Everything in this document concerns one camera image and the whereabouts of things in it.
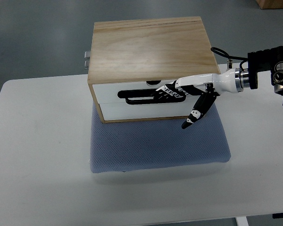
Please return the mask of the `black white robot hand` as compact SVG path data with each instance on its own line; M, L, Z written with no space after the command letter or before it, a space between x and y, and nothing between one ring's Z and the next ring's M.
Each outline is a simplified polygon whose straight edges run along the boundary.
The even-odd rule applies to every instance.
M223 74L209 73L179 78L161 86L155 90L152 96L154 100L159 102L178 100L188 95L198 96L191 113L182 123L182 129L185 129L202 119L222 93L241 91L243 91L243 86L240 83L239 75L235 69L230 69Z

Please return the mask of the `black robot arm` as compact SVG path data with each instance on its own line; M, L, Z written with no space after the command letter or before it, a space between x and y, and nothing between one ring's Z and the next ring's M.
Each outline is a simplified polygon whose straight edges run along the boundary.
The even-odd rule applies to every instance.
M269 72L274 92L283 96L283 46L248 53L247 59L241 63L245 62L248 63L248 68L244 70L240 65L235 76L240 92L244 88L257 89L258 73Z

